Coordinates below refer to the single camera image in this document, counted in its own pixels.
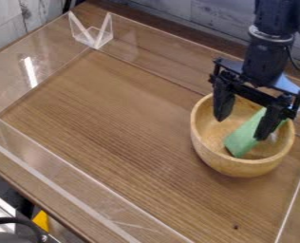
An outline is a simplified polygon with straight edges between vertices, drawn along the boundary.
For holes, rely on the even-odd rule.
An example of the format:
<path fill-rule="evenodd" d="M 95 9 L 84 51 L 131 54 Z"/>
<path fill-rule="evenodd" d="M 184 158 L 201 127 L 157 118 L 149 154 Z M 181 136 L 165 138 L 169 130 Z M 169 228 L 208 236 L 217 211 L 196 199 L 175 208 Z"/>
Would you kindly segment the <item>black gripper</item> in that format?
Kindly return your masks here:
<path fill-rule="evenodd" d="M 248 28 L 250 44 L 242 61 L 216 58 L 209 83 L 212 84 L 212 114 L 221 122 L 231 114 L 235 95 L 262 106 L 254 116 L 254 139 L 268 135 L 294 119 L 300 108 L 300 86 L 284 75 L 292 33 L 267 33 L 256 25 Z"/>

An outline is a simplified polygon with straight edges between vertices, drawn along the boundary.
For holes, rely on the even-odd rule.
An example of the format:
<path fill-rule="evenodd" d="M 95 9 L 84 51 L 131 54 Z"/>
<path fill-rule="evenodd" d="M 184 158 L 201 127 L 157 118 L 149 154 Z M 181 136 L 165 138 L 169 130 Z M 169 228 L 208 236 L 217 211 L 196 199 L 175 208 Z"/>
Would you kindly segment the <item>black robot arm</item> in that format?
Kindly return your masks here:
<path fill-rule="evenodd" d="M 223 121 L 235 96 L 264 107 L 254 138 L 264 140 L 300 109 L 300 86 L 284 75 L 294 63 L 291 47 L 300 35 L 300 0 L 255 0 L 255 19 L 248 27 L 250 44 L 242 61 L 213 60 L 212 115 Z"/>

